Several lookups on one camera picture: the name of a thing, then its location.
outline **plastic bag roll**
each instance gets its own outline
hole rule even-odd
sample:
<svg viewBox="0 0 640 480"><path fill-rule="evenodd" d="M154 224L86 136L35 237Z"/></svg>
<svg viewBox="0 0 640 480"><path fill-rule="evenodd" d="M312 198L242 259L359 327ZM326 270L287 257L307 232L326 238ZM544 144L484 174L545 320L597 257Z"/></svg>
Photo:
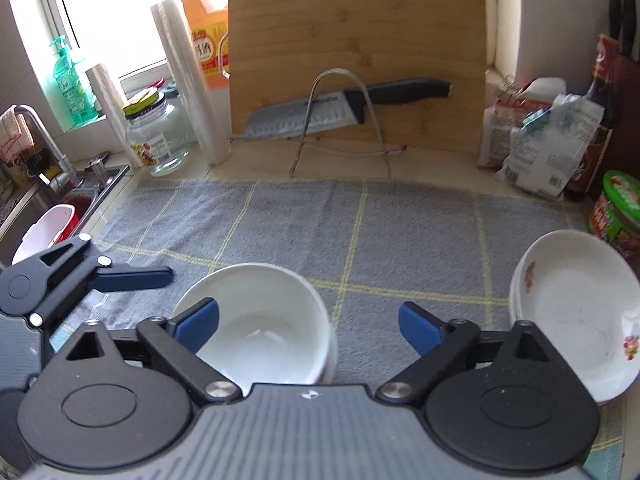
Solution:
<svg viewBox="0 0 640 480"><path fill-rule="evenodd" d="M102 112L118 139L122 150L126 153L131 167L141 168L142 163L140 159L136 155L136 152L131 149L125 138L129 125L122 111L126 97L122 91L120 82L111 76L109 70L103 63L98 63L96 66L91 67L86 71L86 75L89 78L91 88L98 102L102 106Z"/></svg>
<svg viewBox="0 0 640 480"><path fill-rule="evenodd" d="M212 105L200 71L191 33L180 0L165 0L151 6L151 13L166 54L169 70L180 91L180 100L209 164L228 159L228 132Z"/></svg>

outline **orange bottle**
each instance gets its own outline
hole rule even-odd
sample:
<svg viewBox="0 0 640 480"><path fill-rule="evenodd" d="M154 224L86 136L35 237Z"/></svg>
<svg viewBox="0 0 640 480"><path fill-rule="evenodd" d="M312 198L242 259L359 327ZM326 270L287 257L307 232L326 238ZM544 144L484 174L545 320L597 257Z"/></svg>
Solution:
<svg viewBox="0 0 640 480"><path fill-rule="evenodd" d="M184 13L191 29L193 46L200 59L207 88L229 84L218 68L218 43L228 27L226 0L182 0ZM225 69L228 70L228 43L222 49Z"/></svg>

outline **cooking wine bottle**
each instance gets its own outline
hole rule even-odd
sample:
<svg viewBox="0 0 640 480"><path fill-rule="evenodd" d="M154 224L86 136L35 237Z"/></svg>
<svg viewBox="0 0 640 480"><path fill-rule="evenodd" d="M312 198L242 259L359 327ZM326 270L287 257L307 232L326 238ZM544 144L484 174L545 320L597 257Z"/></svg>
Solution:
<svg viewBox="0 0 640 480"><path fill-rule="evenodd" d="M598 53L593 69L593 81L585 96L604 107L602 121L591 143L587 146L578 169L566 184L564 196L568 200L582 200L600 167L602 157L609 144L613 123L613 71L618 53L618 42L605 34L598 37Z"/></svg>

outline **wooden cutting board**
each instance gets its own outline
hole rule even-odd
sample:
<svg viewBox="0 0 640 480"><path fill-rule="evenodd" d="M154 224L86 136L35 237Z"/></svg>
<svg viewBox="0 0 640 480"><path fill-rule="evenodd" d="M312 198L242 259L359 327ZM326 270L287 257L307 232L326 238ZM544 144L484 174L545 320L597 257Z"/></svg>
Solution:
<svg viewBox="0 0 640 480"><path fill-rule="evenodd" d="M448 99L376 106L388 142L478 154L484 109L484 0L229 0L233 132L252 112L307 97L323 70L366 84L415 76L453 83ZM318 92L353 87L329 76ZM363 126L334 130L375 140Z"/></svg>

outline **stainless steel sink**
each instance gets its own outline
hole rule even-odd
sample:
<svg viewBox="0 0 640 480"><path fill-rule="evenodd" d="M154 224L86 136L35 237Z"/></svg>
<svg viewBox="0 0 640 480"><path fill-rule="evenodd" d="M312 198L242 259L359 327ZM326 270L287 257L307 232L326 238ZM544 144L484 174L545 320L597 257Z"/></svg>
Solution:
<svg viewBox="0 0 640 480"><path fill-rule="evenodd" d="M83 179L82 184L70 191L62 199L56 197L48 189L41 188L34 193L30 199L20 209L18 215L13 218L11 223L4 230L4 234L0 237L0 269L4 269L11 265L14 259L15 251L22 242L22 237L28 231L31 225L35 224L44 213L56 204L67 203L75 206L76 211L81 215L78 225L74 228L72 235L76 235L82 231L95 213L100 204L107 195L113 190L116 184L129 170L128 166L120 166L107 170L107 184L101 189L95 175L89 172L80 172L79 176Z"/></svg>

